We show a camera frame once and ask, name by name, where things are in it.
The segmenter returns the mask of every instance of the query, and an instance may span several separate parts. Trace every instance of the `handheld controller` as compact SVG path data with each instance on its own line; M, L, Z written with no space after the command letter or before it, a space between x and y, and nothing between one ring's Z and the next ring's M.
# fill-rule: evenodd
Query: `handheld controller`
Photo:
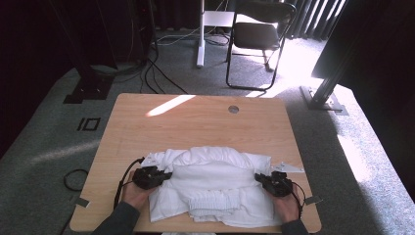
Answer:
M142 189L151 189L160 186L163 181L171 177L170 173L164 173L164 170L157 170L156 166L147 166L137 168L132 177L132 181Z
M272 171L271 176L256 173L255 180L275 197L285 197L293 192L293 181L287 178L286 172Z

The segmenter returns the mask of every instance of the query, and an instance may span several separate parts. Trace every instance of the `hand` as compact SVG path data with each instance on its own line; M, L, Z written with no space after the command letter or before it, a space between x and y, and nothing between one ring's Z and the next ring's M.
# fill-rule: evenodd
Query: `hand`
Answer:
M130 171L128 182L132 181L132 176L134 175L135 170ZM140 211L146 203L149 195L152 194L157 187L144 190L138 187L135 183L128 183L122 188L122 197L121 199L127 204L134 207L137 211Z
M297 185L293 184L293 192L297 198L299 194L297 192ZM293 194L285 196L283 198L274 197L272 194L266 192L271 198L274 204L274 211L277 212L283 223L288 223L299 219L299 204Z

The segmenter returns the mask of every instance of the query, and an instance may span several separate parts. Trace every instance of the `white garment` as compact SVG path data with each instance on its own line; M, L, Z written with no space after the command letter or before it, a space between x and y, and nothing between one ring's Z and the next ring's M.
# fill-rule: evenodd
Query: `white garment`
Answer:
M270 173L270 157L228 147L195 147L150 154L159 170L173 172L150 196L151 221L188 212L195 221L230 226L281 224L255 173Z

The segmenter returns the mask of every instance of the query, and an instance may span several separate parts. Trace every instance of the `black chair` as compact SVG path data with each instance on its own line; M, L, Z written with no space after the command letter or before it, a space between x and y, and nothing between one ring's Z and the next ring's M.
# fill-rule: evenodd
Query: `black chair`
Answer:
M229 87L246 90L265 91L272 87L278 70L281 54L284 48L286 33L296 16L296 7L288 3L280 2L262 2L248 1L237 6L234 20L232 23L231 37L229 40L229 48L226 57L228 63L226 70L226 84ZM240 22L238 16L247 16L258 23ZM269 59L275 51L279 50L278 60L272 76L271 84L266 88L232 85L229 78L232 55L243 55L232 53L232 46L235 44L238 48L261 50L265 66L272 71L268 65ZM272 51L272 55L267 59L265 51Z

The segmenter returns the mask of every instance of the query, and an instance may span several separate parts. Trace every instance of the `person's arm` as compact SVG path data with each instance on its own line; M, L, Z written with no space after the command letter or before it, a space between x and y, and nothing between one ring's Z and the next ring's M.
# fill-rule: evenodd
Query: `person's arm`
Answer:
M128 182L132 180L134 171L129 174ZM140 216L140 210L146 203L149 195L156 188L144 190L134 183L128 183L122 188L121 202L115 210L95 230L93 235L124 235L132 234L134 226Z
M297 198L297 185L293 185L293 192ZM274 204L274 210L278 213L283 224L281 230L284 235L307 235L307 229L299 218L300 208L299 203L293 194L278 198L268 193Z

